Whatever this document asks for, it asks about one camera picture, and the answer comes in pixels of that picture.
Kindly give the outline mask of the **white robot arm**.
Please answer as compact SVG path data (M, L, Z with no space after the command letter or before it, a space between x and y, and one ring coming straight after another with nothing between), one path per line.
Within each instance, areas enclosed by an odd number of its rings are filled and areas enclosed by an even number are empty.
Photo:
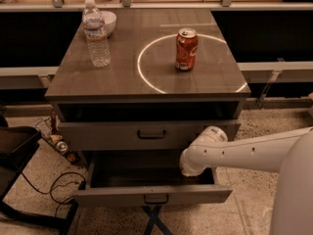
M181 171L209 167L277 172L270 235L313 235L313 129L301 128L238 141L210 126L180 156Z

